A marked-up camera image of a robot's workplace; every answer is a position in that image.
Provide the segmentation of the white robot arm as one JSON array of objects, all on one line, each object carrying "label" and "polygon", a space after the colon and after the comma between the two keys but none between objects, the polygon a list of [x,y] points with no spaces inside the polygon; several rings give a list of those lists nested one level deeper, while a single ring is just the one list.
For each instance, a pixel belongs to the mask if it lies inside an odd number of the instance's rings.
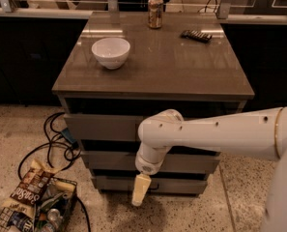
[{"label": "white robot arm", "polygon": [[138,136],[134,206],[142,204],[151,177],[176,146],[275,160],[260,232],[287,232],[287,107],[195,120],[168,109],[143,120]]}]

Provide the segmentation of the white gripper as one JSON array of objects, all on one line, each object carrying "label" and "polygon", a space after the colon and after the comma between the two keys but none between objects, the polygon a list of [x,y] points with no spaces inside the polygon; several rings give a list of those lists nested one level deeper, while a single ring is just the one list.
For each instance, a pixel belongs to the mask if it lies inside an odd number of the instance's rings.
[{"label": "white gripper", "polygon": [[149,175],[155,175],[159,172],[165,156],[170,150],[170,147],[153,148],[146,144],[140,145],[135,157],[135,167],[140,174],[138,174],[134,180],[131,199],[133,206],[138,207],[142,204],[152,182]]}]

